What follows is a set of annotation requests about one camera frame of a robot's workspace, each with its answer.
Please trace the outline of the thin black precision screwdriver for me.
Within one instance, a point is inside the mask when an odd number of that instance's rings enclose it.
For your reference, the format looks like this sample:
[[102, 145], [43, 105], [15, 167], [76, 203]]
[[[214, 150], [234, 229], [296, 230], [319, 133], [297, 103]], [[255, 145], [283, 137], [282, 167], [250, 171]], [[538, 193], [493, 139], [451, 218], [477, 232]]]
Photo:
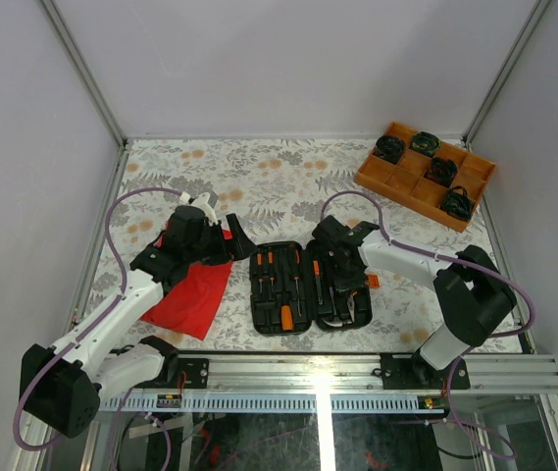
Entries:
[[263, 255], [258, 252], [256, 255], [256, 277], [258, 282], [258, 294], [261, 298], [263, 295]]

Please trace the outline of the small orange precision screwdriver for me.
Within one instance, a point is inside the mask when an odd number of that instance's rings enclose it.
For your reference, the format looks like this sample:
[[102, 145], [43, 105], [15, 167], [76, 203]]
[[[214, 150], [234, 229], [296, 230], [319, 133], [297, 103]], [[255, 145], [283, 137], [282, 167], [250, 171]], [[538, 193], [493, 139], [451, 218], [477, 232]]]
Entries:
[[320, 263], [317, 259], [314, 259], [312, 263], [313, 263], [314, 280], [315, 280], [318, 304], [323, 305], [324, 304], [324, 299], [323, 299]]

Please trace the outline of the small black orange screwdriver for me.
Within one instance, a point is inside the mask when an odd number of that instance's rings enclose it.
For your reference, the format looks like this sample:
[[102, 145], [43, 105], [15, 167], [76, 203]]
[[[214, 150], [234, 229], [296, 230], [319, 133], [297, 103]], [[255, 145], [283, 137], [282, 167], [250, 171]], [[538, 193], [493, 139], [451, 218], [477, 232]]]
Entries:
[[274, 298], [276, 297], [276, 291], [275, 291], [276, 273], [275, 273], [275, 257], [272, 250], [268, 251], [267, 258], [268, 258], [268, 274], [270, 280], [270, 293], [271, 293], [270, 298]]

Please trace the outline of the black orange screwdriver large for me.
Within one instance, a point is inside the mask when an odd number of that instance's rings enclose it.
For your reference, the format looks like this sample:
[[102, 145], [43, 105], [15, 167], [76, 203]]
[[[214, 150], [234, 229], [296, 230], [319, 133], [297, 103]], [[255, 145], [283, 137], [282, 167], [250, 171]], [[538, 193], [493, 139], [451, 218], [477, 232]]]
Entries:
[[302, 304], [300, 297], [300, 254], [295, 245], [289, 247], [290, 251], [290, 262], [292, 263], [292, 276], [296, 289], [296, 302], [297, 302], [297, 313], [299, 317], [302, 317]]

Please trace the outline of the black plastic tool case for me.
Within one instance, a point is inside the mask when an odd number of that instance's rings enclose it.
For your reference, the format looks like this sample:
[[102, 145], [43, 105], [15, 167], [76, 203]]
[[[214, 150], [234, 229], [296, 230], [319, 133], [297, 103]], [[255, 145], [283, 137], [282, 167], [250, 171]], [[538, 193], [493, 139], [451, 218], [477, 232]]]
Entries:
[[[297, 313], [296, 289], [291, 272], [292, 263], [290, 262], [289, 247], [295, 245], [300, 254], [300, 297], [302, 304], [302, 317]], [[276, 297], [270, 298], [270, 280], [268, 274], [267, 253], [272, 250], [275, 257], [275, 291]], [[263, 295], [258, 294], [258, 282], [256, 277], [256, 255], [261, 252], [263, 255]], [[319, 307], [316, 286], [314, 280], [313, 260], [317, 259], [320, 263], [323, 298], [326, 298], [326, 291], [329, 286], [333, 286], [330, 278], [327, 256], [323, 252], [322, 246], [315, 240], [310, 240], [306, 245], [301, 245], [295, 241], [279, 241], [265, 243], [259, 246], [258, 252], [250, 256], [249, 259], [249, 280], [251, 284], [250, 304], [252, 322], [255, 331], [264, 336], [287, 336], [299, 335], [307, 332], [313, 325], [316, 325], [324, 332], [341, 332], [348, 330], [361, 329], [368, 326], [373, 320], [373, 308], [370, 296], [370, 287], [356, 289], [356, 318], [352, 327], [343, 329], [330, 329], [318, 320]], [[294, 329], [292, 332], [284, 332], [280, 322], [280, 300], [285, 295], [290, 302], [293, 315]]]

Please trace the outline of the small hammer black grip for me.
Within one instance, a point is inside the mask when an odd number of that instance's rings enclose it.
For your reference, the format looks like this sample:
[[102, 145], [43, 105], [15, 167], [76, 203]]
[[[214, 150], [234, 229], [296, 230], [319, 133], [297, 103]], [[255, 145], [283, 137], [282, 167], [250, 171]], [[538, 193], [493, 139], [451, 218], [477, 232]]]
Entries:
[[326, 291], [327, 297], [319, 307], [318, 320], [330, 329], [343, 329], [353, 326], [354, 313], [351, 311], [348, 299], [338, 296], [333, 286]]

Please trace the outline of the orange handled pliers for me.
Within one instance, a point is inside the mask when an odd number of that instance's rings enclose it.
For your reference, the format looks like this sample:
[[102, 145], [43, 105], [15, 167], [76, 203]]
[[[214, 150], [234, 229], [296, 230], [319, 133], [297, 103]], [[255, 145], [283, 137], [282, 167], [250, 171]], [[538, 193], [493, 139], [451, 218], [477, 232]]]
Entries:
[[346, 313], [348, 316], [348, 321], [353, 324], [356, 318], [356, 301], [355, 296], [357, 295], [357, 291], [349, 291], [346, 294], [345, 304], [346, 304]]

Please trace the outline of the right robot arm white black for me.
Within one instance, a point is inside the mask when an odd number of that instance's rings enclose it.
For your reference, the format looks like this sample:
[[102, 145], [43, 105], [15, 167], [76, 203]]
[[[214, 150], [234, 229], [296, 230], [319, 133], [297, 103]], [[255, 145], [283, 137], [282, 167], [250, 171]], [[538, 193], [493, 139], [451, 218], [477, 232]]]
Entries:
[[453, 360], [483, 345], [517, 305], [514, 292], [478, 246], [447, 260], [427, 248], [403, 248], [373, 223], [350, 228], [333, 216], [325, 217], [312, 236], [330, 255], [337, 291], [360, 288], [371, 268], [398, 274], [435, 293], [443, 324], [418, 348], [411, 365], [414, 380], [423, 387], [443, 380]]

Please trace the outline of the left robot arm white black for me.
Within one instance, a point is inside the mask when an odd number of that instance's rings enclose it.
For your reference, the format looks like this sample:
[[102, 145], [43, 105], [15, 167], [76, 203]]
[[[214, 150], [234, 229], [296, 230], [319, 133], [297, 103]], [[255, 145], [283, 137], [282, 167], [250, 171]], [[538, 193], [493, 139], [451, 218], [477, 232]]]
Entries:
[[18, 410], [74, 438], [88, 428], [101, 402], [135, 386], [172, 385], [179, 374], [178, 351], [165, 340], [149, 336], [116, 357], [109, 354], [191, 266], [239, 261], [256, 251], [237, 216], [229, 214], [227, 222], [224, 229], [202, 209], [179, 206], [159, 236], [130, 262], [121, 293], [52, 345], [34, 344], [26, 351]]

